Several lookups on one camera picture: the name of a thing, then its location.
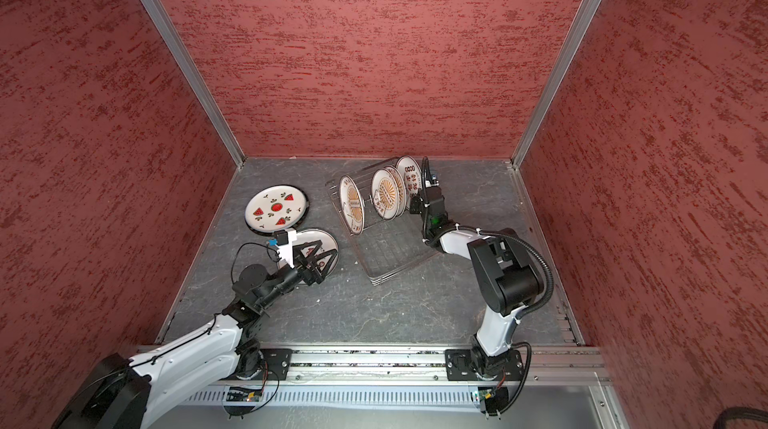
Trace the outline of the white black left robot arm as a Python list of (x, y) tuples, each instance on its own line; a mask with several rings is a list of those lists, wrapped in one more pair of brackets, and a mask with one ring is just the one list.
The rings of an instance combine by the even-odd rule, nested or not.
[(296, 242), (281, 231), (264, 247), (280, 267), (243, 268), (234, 299), (202, 327), (166, 345), (124, 358), (112, 354), (92, 370), (54, 422), (56, 428), (148, 428), (198, 391), (233, 376), (260, 388), (280, 379), (256, 339), (268, 308), (300, 285), (325, 281), (338, 259), (336, 244)]

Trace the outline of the green rim fruit plate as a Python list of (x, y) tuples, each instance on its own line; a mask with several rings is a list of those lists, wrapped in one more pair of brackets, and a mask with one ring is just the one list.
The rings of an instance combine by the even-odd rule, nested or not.
[(420, 165), (414, 158), (403, 156), (398, 160), (396, 169), (405, 185), (405, 209), (410, 210), (412, 199), (419, 195), (422, 188)]
[(296, 249), (296, 246), (303, 243), (303, 242), (309, 242), (312, 240), (320, 240), (323, 243), (323, 250), (337, 250), (339, 249), (338, 243), (336, 239), (328, 232), (320, 229), (306, 229), (299, 231), (297, 233), (298, 239), (296, 243), (294, 244), (294, 249)]

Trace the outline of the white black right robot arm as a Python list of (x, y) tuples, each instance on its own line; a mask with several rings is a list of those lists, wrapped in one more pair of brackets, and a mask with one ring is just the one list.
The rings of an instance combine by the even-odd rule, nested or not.
[(484, 230), (452, 220), (428, 158), (422, 159), (419, 180), (409, 211), (421, 218), (424, 244), (472, 264), (486, 309), (472, 339), (470, 368), (490, 378), (513, 360), (518, 350), (513, 335), (522, 319), (550, 301), (554, 274), (543, 256), (514, 230)]

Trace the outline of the brown lettered rim plate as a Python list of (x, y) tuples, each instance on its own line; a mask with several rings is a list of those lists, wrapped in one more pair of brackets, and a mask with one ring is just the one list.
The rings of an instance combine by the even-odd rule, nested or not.
[(339, 182), (339, 199), (345, 224), (353, 235), (359, 235), (364, 229), (364, 201), (354, 180), (345, 175)]

